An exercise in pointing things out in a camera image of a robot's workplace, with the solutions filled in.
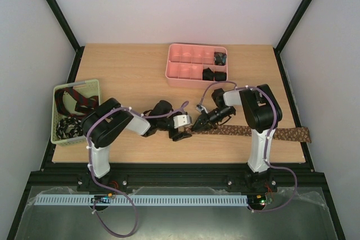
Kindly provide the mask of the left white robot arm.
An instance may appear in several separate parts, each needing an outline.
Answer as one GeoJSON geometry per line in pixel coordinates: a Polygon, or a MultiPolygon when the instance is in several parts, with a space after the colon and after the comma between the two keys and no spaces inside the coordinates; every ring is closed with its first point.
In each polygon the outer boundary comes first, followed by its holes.
{"type": "Polygon", "coordinates": [[[126,191],[128,176],[110,171],[110,146],[129,130],[144,138],[157,131],[166,131],[169,138],[178,141],[191,135],[181,131],[192,124],[190,115],[185,111],[189,101],[185,101],[178,109],[171,103],[159,101],[151,110],[143,113],[135,112],[131,107],[123,107],[116,99],[108,99],[83,118],[81,127],[88,146],[89,172],[78,178],[78,191],[103,193],[106,188],[126,191]]]}

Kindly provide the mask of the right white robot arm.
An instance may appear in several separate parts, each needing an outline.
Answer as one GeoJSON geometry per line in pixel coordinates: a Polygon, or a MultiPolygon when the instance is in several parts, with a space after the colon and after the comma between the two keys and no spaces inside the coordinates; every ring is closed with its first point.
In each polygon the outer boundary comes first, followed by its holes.
{"type": "Polygon", "coordinates": [[[282,119],[281,108],[269,85],[228,91],[217,88],[211,97],[216,108],[209,112],[201,104],[197,105],[200,115],[191,131],[231,134],[234,132],[233,127],[220,129],[220,125],[224,123],[224,119],[229,120],[236,114],[235,106],[241,106],[251,135],[251,152],[247,161],[249,171],[245,174],[244,182],[250,191],[262,189],[269,181],[271,142],[278,122],[282,119]]]}

